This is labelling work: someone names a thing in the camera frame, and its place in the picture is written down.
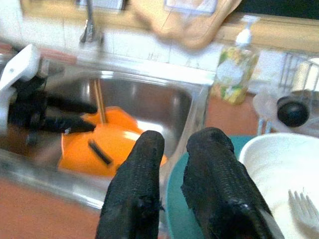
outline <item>orange plate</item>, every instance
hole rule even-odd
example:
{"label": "orange plate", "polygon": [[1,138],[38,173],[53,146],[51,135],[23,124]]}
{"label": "orange plate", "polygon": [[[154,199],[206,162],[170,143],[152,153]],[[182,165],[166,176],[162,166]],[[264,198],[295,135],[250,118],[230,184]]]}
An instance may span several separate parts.
{"label": "orange plate", "polygon": [[[83,116],[84,120],[97,125],[93,132],[62,135],[59,168],[97,176],[113,177],[116,174],[117,168],[129,156],[143,130],[138,128],[134,118],[119,107],[106,107],[105,112],[108,121],[105,124],[99,123],[99,113]],[[89,140],[94,140],[112,159],[110,165],[93,152],[88,145]],[[161,165],[166,163],[166,160],[163,156]]]}

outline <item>dish soap bottle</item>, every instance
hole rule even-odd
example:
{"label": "dish soap bottle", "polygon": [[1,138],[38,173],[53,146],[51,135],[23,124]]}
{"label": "dish soap bottle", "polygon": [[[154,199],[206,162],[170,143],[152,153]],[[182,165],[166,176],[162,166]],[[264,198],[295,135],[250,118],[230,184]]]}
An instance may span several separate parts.
{"label": "dish soap bottle", "polygon": [[258,50],[250,46],[250,27],[258,20],[259,17],[245,15],[242,21],[247,22],[247,26],[238,34],[236,45],[224,47],[219,58],[212,95],[231,104],[240,104],[245,100],[248,81],[259,58]]}

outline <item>teal plate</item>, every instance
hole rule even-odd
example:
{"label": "teal plate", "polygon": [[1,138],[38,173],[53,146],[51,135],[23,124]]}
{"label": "teal plate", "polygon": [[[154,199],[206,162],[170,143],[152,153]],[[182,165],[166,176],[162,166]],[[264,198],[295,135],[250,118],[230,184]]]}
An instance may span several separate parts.
{"label": "teal plate", "polygon": [[[243,146],[252,138],[253,136],[230,136],[237,158]],[[180,189],[187,161],[188,153],[177,162],[168,180],[165,209],[168,230],[171,239],[204,239],[194,213],[188,208]]]}

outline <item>white bowl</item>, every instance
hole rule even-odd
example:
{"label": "white bowl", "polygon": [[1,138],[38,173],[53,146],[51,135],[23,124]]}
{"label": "white bowl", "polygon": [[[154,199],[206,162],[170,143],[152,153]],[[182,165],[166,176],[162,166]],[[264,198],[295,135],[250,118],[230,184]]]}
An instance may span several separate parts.
{"label": "white bowl", "polygon": [[265,198],[285,239],[317,239],[298,225],[288,203],[288,190],[304,192],[319,209],[319,138],[270,133],[250,140],[239,161]]}

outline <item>sink basin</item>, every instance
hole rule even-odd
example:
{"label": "sink basin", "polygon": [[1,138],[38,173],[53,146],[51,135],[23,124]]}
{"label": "sink basin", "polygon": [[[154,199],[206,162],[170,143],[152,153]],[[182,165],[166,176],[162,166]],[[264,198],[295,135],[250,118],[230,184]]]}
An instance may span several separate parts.
{"label": "sink basin", "polygon": [[[204,127],[212,73],[163,63],[113,60],[95,68],[79,63],[49,77],[45,90],[95,104],[95,79],[101,79],[105,106],[121,107],[141,129],[164,136],[168,163],[160,171],[163,187],[185,153],[189,136]],[[50,110],[48,114],[65,113]],[[11,126],[7,136],[0,138],[0,176],[101,208],[110,179],[58,170],[60,134],[37,132],[36,144],[27,145],[30,137],[34,133]]]}

